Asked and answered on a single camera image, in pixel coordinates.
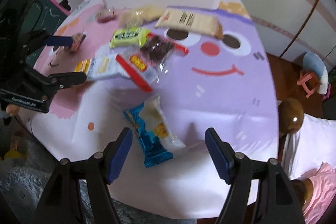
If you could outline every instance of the chalkboard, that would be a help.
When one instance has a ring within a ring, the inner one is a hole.
[[[60,7],[55,0],[36,0],[28,12],[20,33],[45,28],[47,32],[53,34],[67,18],[68,14],[69,12]],[[33,67],[43,49],[44,46],[29,55],[26,63]]]

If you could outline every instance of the cartoon red nose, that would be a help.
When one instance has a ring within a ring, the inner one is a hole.
[[[213,42],[204,42],[201,45],[201,50],[204,54],[216,56],[219,54],[219,47]]]

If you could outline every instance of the screw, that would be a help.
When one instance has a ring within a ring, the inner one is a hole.
[[[270,163],[270,164],[273,164],[273,165],[277,165],[277,164],[278,164],[278,160],[275,159],[275,158],[270,158],[270,159],[269,159],[269,163]]]
[[[95,159],[101,159],[104,156],[104,153],[103,152],[97,152],[93,156],[94,156]]]
[[[68,159],[66,159],[66,158],[64,158],[64,159],[61,159],[61,160],[59,161],[59,163],[60,163],[61,165],[67,165],[67,164],[68,164],[68,162],[69,162],[69,160],[68,160]]]
[[[235,157],[237,158],[237,159],[242,159],[242,158],[244,158],[244,154],[243,153],[241,153],[241,152],[237,152],[237,153],[235,153]]]

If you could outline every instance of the green snack package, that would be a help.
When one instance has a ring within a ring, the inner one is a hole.
[[[142,47],[147,40],[147,35],[150,33],[146,28],[128,28],[118,29],[114,32],[110,41],[110,48],[125,47],[129,45],[137,45]]]

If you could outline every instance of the blue snack wrapper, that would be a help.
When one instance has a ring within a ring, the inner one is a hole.
[[[135,128],[135,134],[145,155],[146,167],[170,160],[173,158],[174,151],[185,148],[185,144],[166,126],[162,110],[159,108],[159,97],[124,110],[124,115]]]

